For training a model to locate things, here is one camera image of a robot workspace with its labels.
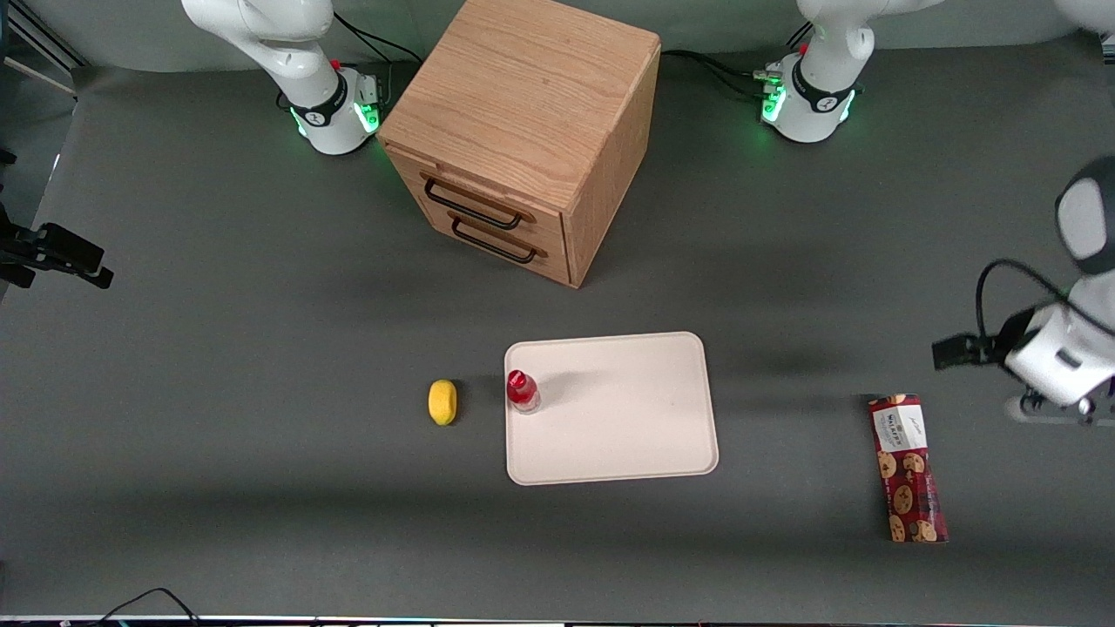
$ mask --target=plastic bottle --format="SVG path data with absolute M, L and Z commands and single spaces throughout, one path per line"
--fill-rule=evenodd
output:
M 531 414 L 542 405 L 539 384 L 523 370 L 512 370 L 507 375 L 507 399 L 521 414 Z

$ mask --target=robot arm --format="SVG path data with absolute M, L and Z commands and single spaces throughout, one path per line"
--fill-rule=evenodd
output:
M 291 104 L 319 105 L 337 88 L 337 73 L 317 44 L 333 21 L 329 0 L 182 0 L 182 6 L 201 29 L 260 64 Z
M 182 0 L 190 19 L 260 65 L 287 96 L 299 132 L 319 152 L 360 147 L 379 126 L 376 79 L 334 68 L 318 45 L 330 0 Z
M 853 85 L 875 50 L 867 20 L 909 13 L 943 0 L 797 0 L 816 30 L 805 55 L 792 52 L 767 66 L 789 80 L 772 95 L 763 122 L 802 143 L 826 139 L 847 117 Z
M 937 369 L 998 364 L 1027 386 L 1011 404 L 1019 419 L 1041 415 L 1048 401 L 1090 417 L 1101 398 L 1111 398 L 1115 377 L 1115 156 L 1098 158 L 1073 177 L 1057 199 L 1055 218 L 1065 249 L 1084 277 L 1067 301 L 1030 308 L 1010 317 L 998 336 L 959 335 L 933 345 Z M 985 269 L 1027 267 L 999 260 Z M 977 306 L 981 299 L 977 293 Z

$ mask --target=black metal handle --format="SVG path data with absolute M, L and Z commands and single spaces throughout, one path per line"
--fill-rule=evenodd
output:
M 479 213 L 478 211 L 473 211 L 473 210 L 468 209 L 467 206 L 465 206 L 463 204 L 455 203 L 455 202 L 450 201 L 449 199 L 442 197 L 442 196 L 435 194 L 434 193 L 434 185 L 435 184 L 437 184 L 437 182 L 434 181 L 433 179 L 427 179 L 426 180 L 426 196 L 429 197 L 429 200 L 432 200 L 432 201 L 434 201 L 434 202 L 436 202 L 438 204 L 444 204 L 445 206 L 447 206 L 447 208 L 449 208 L 449 209 L 452 209 L 454 211 L 459 211 L 460 213 L 464 213 L 465 215 L 467 215 L 469 218 L 475 218 L 476 220 L 479 220 L 481 222 L 483 222 L 485 224 L 491 224 L 492 226 L 495 226 L 496 229 L 502 229 L 504 231 L 510 231 L 510 230 L 514 229 L 515 226 L 518 226 L 518 222 L 523 219 L 522 215 L 520 215 L 520 214 L 516 213 L 515 218 L 513 218 L 511 220 L 511 222 L 500 222 L 495 218 L 488 218 L 487 215 L 484 215 L 483 213 Z
M 500 257 L 502 257 L 504 259 L 508 259 L 511 261 L 514 261 L 515 263 L 522 263 L 522 264 L 525 266 L 525 264 L 530 263 L 532 259 L 534 259 L 535 254 L 539 253 L 539 251 L 536 251 L 536 250 L 534 250 L 532 248 L 530 254 L 527 254 L 526 257 L 518 257 L 518 255 L 512 254 L 512 253 L 503 250 L 500 247 L 492 245 L 492 244 L 485 242 L 484 240 L 478 240 L 478 239 L 469 235 L 468 233 L 462 233 L 457 229 L 457 226 L 459 226 L 459 225 L 460 225 L 460 219 L 459 218 L 454 218 L 453 219 L 453 234 L 454 235 L 457 235 L 458 238 L 460 238 L 462 240 L 465 240 L 468 243 L 476 244 L 476 245 L 481 247 L 482 249 L 484 249 L 486 251 L 494 252 L 494 253 L 498 254 Z

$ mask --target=gray tabletop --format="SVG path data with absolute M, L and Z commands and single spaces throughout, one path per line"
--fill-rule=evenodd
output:
M 667 60 L 580 291 L 434 232 L 378 145 L 314 154 L 261 73 L 86 74 L 39 218 L 117 277 L 0 308 L 0 610 L 1112 624 L 1115 430 L 1012 423 L 1017 383 L 929 351 L 988 260 L 1074 278 L 1051 203 L 1115 151 L 1092 48 L 881 52 L 815 146 Z M 1039 296 L 992 283 L 992 325 Z M 510 481 L 510 345 L 682 329 L 712 474 Z M 898 392 L 947 546 L 889 541 L 859 395 Z

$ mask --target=lemon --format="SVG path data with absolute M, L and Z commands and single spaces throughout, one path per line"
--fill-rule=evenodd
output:
M 438 379 L 429 386 L 429 417 L 442 426 L 457 417 L 457 388 L 452 380 Z

